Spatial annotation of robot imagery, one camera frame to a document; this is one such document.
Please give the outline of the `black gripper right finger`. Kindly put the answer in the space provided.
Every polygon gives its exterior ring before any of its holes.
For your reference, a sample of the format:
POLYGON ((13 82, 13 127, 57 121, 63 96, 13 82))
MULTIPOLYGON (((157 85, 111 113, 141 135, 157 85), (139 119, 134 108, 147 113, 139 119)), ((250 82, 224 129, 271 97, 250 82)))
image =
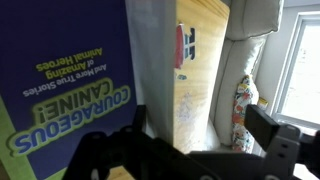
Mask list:
POLYGON ((245 127, 266 152, 261 176, 265 180, 297 180, 296 164, 320 178, 320 131, 303 133, 290 124, 278 124, 257 105, 248 105, 245 127))

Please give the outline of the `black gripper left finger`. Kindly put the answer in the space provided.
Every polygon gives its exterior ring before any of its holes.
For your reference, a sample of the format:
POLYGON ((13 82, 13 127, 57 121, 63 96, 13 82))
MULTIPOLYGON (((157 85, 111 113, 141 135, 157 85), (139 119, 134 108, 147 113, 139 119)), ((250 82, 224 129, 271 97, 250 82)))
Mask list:
POLYGON ((106 180, 122 166, 137 180, 220 180, 209 168, 143 131, 147 107, 138 105, 133 123, 107 136, 84 135, 62 180, 106 180))

